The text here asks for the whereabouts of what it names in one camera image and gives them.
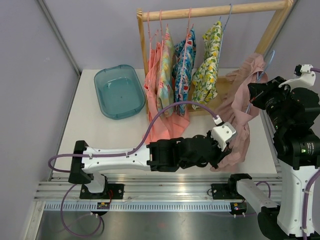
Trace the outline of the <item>dusty pink skirt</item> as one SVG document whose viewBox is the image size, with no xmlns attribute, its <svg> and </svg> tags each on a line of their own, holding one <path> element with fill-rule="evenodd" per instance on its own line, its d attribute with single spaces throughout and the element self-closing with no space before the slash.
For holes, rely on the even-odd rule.
<svg viewBox="0 0 320 240">
<path fill-rule="evenodd" d="M 256 83 L 257 76 L 261 76 L 260 83 L 268 81 L 268 75 L 263 73 L 265 61 L 261 54 L 251 54 L 242 66 L 229 72 L 225 77 L 231 83 L 228 92 L 224 94 L 222 103 L 215 112 L 224 122 L 229 122 L 235 128 L 237 135 L 229 143 L 231 153 L 225 156 L 212 172 L 235 172 L 237 164 L 245 161 L 250 145 L 249 121 L 259 115 L 259 109 L 250 105 L 248 84 Z"/>
</svg>

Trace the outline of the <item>light blue wire hanger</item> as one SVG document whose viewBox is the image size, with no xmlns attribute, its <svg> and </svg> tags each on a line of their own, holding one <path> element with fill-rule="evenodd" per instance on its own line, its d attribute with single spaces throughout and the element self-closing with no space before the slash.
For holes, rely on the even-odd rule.
<svg viewBox="0 0 320 240">
<path fill-rule="evenodd" d="M 218 59 L 217 59 L 217 64 L 218 65 L 220 64 L 220 58 L 221 58 L 221 53 L 222 53 L 222 48 L 223 48 L 224 34 L 225 34 L 225 31 L 226 31 L 227 25 L 229 23 L 232 11 L 233 11 L 233 4 L 230 3 L 229 6 L 230 6 L 230 8 L 229 8 L 229 14 L 228 14 L 227 20 L 225 21 L 225 24 L 224 24 L 223 28 L 221 29 L 222 30 L 222 32 L 221 32 L 222 35 L 221 35 L 220 48 L 219 48 Z"/>
<path fill-rule="evenodd" d="M 275 56 L 276 51 L 273 49 L 271 52 L 269 52 L 266 56 L 265 56 L 265 60 L 267 60 L 266 65 L 263 68 L 263 71 L 261 73 L 257 73 L 256 75 L 256 82 L 259 83 L 260 80 L 262 79 L 263 75 L 266 73 L 266 70 L 269 68 L 270 64 L 273 61 L 273 58 Z"/>
</svg>

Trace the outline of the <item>coral pink skirt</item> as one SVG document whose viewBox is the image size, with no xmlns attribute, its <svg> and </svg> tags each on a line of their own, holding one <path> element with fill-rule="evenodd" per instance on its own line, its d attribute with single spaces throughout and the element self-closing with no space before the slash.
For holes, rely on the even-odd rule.
<svg viewBox="0 0 320 240">
<path fill-rule="evenodd" d="M 161 60 L 161 44 L 158 42 L 155 49 L 150 50 L 150 58 L 147 66 L 150 67 L 149 72 L 144 80 L 144 90 L 147 96 L 148 111 L 147 117 L 151 122 L 158 113 L 156 85 L 159 78 L 159 67 Z M 165 117 L 164 114 L 159 116 L 147 136 L 146 143 L 156 142 L 162 139 L 173 139 L 182 136 L 183 132 L 190 124 L 190 117 L 187 113 L 185 116 L 179 116 L 175 112 Z"/>
</svg>

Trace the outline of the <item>yellow lemon print skirt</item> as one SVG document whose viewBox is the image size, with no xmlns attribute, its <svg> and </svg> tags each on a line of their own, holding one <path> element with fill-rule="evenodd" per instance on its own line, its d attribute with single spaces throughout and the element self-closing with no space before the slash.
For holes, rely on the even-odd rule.
<svg viewBox="0 0 320 240">
<path fill-rule="evenodd" d="M 220 50 L 223 39 L 221 21 L 217 21 L 202 36 L 204 42 L 203 62 L 192 76 L 194 91 L 191 100 L 207 105 L 217 95 Z"/>
</svg>

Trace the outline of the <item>blue floral skirt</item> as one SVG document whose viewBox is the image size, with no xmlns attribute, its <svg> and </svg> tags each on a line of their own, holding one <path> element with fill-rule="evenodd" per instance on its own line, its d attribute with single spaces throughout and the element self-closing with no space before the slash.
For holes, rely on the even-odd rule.
<svg viewBox="0 0 320 240">
<path fill-rule="evenodd" d="M 183 102 L 188 100 L 192 81 L 192 70 L 195 64 L 196 51 L 196 33 L 194 26 L 192 25 L 186 39 L 182 40 L 174 46 L 176 63 L 172 70 L 172 76 L 175 80 L 175 102 Z"/>
</svg>

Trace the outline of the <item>pastel floral skirt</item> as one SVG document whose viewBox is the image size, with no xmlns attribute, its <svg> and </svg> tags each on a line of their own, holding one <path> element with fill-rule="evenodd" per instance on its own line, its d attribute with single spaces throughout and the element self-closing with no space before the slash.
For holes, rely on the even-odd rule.
<svg viewBox="0 0 320 240">
<path fill-rule="evenodd" d="M 174 79 L 172 71 L 176 58 L 174 43 L 168 26 L 166 26 L 165 35 L 161 45 L 162 51 L 160 54 L 160 69 L 156 94 L 156 105 L 158 111 L 161 111 L 174 102 Z"/>
</svg>

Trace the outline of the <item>pink wire hanger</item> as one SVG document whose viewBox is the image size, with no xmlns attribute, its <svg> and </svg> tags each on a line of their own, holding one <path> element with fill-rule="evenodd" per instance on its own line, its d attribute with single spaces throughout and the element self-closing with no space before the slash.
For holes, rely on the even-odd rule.
<svg viewBox="0 0 320 240">
<path fill-rule="evenodd" d="M 166 53 L 166 32 L 163 30 L 162 24 L 162 10 L 159 12 L 160 33 L 161 33 L 161 53 L 160 53 L 160 68 L 159 68 L 159 81 L 158 81 L 158 93 L 160 94 L 166 84 L 167 78 L 167 53 Z"/>
<path fill-rule="evenodd" d="M 191 13 L 192 13 L 192 8 L 189 8 L 189 13 L 188 13 L 188 23 L 187 23 L 187 28 L 186 28 L 186 38 L 185 38 L 185 43 L 184 43 L 184 49 L 183 49 L 183 62 L 182 62 L 182 67 L 181 67 L 181 75 L 180 75 L 180 83 L 179 83 L 179 96 L 183 97 L 183 86 L 184 86 L 184 69 L 185 69 L 185 61 L 186 61 L 186 50 L 187 50 L 187 42 L 188 42 L 188 36 L 190 32 L 190 19 L 191 19 Z"/>
<path fill-rule="evenodd" d="M 154 37 L 158 35 L 159 30 L 157 29 L 156 32 L 152 35 L 151 34 L 151 28 L 150 28 L 150 12 L 147 12 L 147 28 L 148 28 L 148 39 L 149 39 L 149 83 L 148 83 L 148 89 L 150 88 L 151 85 L 151 76 L 152 76 L 152 42 Z"/>
</svg>

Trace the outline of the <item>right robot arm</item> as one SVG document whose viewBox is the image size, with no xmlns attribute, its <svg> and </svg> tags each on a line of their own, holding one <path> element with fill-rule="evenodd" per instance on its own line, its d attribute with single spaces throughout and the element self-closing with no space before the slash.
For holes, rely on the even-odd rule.
<svg viewBox="0 0 320 240">
<path fill-rule="evenodd" d="M 245 173 L 227 183 L 211 185 L 215 200 L 248 202 L 258 226 L 270 240 L 317 240 L 312 216 L 313 189 L 320 175 L 320 139 L 312 125 L 320 113 L 320 98 L 300 79 L 276 77 L 248 85 L 250 102 L 266 111 L 275 129 L 273 145 L 282 171 L 281 202 L 267 197 Z"/>
</svg>

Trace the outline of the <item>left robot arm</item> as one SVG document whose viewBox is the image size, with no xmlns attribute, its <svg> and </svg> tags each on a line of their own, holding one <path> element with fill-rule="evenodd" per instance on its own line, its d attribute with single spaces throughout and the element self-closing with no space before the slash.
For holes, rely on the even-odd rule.
<svg viewBox="0 0 320 240">
<path fill-rule="evenodd" d="M 109 183 L 102 171 L 142 170 L 146 172 L 174 173 L 191 167 L 217 167 L 231 153 L 227 145 L 221 149 L 211 132 L 191 138 L 161 139 L 143 144 L 132 154 L 120 153 L 115 149 L 99 150 L 84 140 L 75 143 L 68 181 L 80 185 L 82 200 L 121 200 L 124 185 Z"/>
</svg>

